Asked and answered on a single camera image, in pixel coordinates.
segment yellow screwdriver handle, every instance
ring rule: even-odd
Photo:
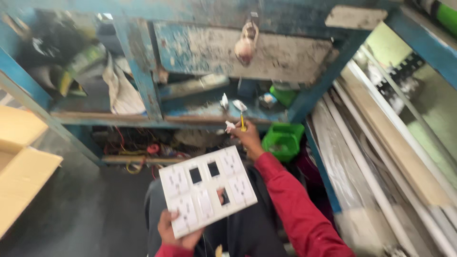
[[[241,113],[241,131],[246,132],[248,129],[244,125],[243,113]]]

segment hand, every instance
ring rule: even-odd
[[[223,203],[222,194],[224,193],[224,190],[225,188],[220,188],[217,190],[219,201],[221,202],[221,204]],[[162,238],[162,243],[168,245],[181,246],[189,250],[194,250],[195,245],[197,245],[198,241],[200,240],[200,237],[202,236],[205,228],[201,228],[186,236],[176,239],[175,234],[173,232],[173,227],[171,226],[171,222],[177,219],[178,217],[179,211],[162,211],[162,214],[160,215],[159,224],[157,225],[157,230],[159,231],[160,237]]]
[[[241,122],[238,122],[235,125],[236,128],[231,129],[230,133],[241,140],[241,144],[248,150],[248,158],[256,161],[260,155],[265,153],[260,143],[259,132],[255,125],[248,120],[244,121],[244,125],[247,128],[245,132],[241,131]]]

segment person's left hand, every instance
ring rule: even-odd
[[[222,194],[224,192],[224,188],[217,190],[219,201],[223,203]],[[195,232],[192,232],[186,236],[183,236],[179,239],[175,238],[175,234],[173,232],[173,227],[171,226],[171,222],[174,221],[179,217],[179,212],[170,212],[168,210],[164,210],[160,215],[159,224],[157,225],[157,230],[159,231],[160,237],[162,238],[162,243],[181,246],[189,250],[194,250],[195,245],[197,245],[200,237],[203,234],[205,228],[201,228]]]

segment person's right hand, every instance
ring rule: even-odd
[[[241,144],[246,147],[248,158],[256,161],[260,155],[265,153],[260,143],[259,132],[253,123],[248,120],[244,121],[244,125],[247,130],[241,131],[241,122],[238,122],[234,129],[230,130],[230,133],[238,137],[241,140]]]

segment white plastic pipe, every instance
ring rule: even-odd
[[[336,125],[340,129],[341,134],[343,134],[343,138],[346,141],[346,144],[349,146],[349,149],[351,150],[351,153],[354,156],[354,159],[356,160],[357,165],[360,168],[360,171],[365,177],[368,186],[372,190],[374,198],[379,204],[379,207],[381,207],[381,210],[383,211],[383,214],[386,217],[387,222],[392,228],[393,233],[397,237],[399,243],[410,255],[418,257],[419,255],[417,254],[417,251],[414,248],[413,243],[406,234],[406,231],[404,230],[400,220],[395,215],[395,212],[393,211],[392,206],[389,203],[389,200],[387,199],[386,195],[383,192],[383,189],[381,188],[375,176],[373,175],[370,166],[363,157],[362,152],[357,146],[356,141],[352,137],[340,113],[336,109],[335,104],[330,99],[330,96],[327,92],[324,94],[323,98],[325,103],[327,104],[327,107],[329,108],[330,113],[332,114],[333,119],[336,122]]]
[[[411,134],[408,127],[400,119],[400,117],[395,113],[389,103],[384,99],[384,97],[379,93],[377,88],[372,84],[370,79],[363,73],[359,66],[353,61],[349,61],[347,64],[348,68],[352,73],[365,84],[365,87],[370,91],[370,95],[373,97],[378,106],[386,114],[392,124],[397,128],[403,138],[408,142],[411,148],[416,152],[417,156],[422,160],[427,169],[430,170],[432,175],[438,181],[440,186],[446,192],[448,197],[454,203],[454,206],[457,206],[457,192],[455,188],[449,183],[446,177],[441,172],[440,168],[432,160],[427,151],[422,147],[422,145],[416,140],[416,138]]]
[[[351,112],[352,116],[356,120],[359,127],[365,133],[368,140],[372,144],[375,151],[378,153],[381,160],[390,170],[390,174],[392,174],[393,179],[397,182],[398,186],[402,189],[403,193],[405,194],[406,198],[409,200],[411,205],[413,206],[414,210],[417,212],[418,216],[424,223],[425,227],[427,228],[428,232],[432,236],[433,240],[435,241],[436,245],[441,249],[441,251],[448,257],[457,257],[457,253],[452,247],[449,240],[444,235],[443,231],[438,227],[435,220],[433,220],[432,216],[427,212],[427,209],[422,205],[419,198],[415,195],[413,190],[411,189],[410,185],[406,182],[405,178],[403,178],[400,170],[398,170],[397,166],[394,164],[393,160],[387,154],[386,150],[381,146],[378,140],[373,136],[372,131],[367,127],[365,121],[360,116],[359,112],[352,104],[351,100],[347,96],[346,92],[343,88],[338,84],[337,81],[333,82],[333,86],[338,91],[341,99],[343,100],[346,107]]]

